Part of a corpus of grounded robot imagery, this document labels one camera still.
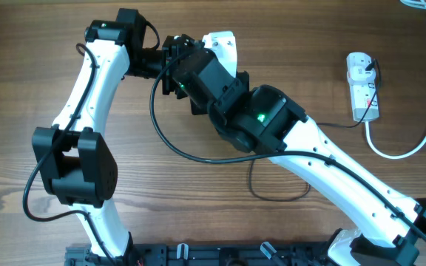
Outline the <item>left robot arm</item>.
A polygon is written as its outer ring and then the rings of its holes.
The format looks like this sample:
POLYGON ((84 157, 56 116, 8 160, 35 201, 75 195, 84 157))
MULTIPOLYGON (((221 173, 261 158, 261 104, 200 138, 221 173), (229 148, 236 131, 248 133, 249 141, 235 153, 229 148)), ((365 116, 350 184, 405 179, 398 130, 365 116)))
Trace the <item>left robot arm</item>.
POLYGON ((195 41, 187 35, 168 37, 145 48, 152 24, 137 10, 121 8, 114 21, 94 20, 85 42, 76 45, 84 62, 73 90, 49 128, 38 127, 32 138, 37 165, 23 193, 23 209, 31 220, 29 192, 37 175, 45 191, 69 208, 49 221, 76 215, 90 244, 68 248, 66 265, 142 265, 112 198, 118 166, 104 132, 118 84, 127 76, 155 78, 176 55, 188 48, 209 46, 210 35, 195 41))

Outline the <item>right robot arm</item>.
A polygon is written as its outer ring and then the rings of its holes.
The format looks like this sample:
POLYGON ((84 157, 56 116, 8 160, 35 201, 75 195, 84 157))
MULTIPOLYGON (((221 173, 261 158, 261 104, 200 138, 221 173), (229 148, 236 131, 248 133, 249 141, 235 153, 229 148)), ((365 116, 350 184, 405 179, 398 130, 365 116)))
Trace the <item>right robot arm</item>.
POLYGON ((426 199, 394 191, 338 148, 282 91, 250 89, 248 75, 230 75, 213 51, 199 49, 169 65, 171 79, 218 134, 246 159, 267 157, 312 185, 354 223, 325 249, 336 265, 413 265, 426 240, 426 199))

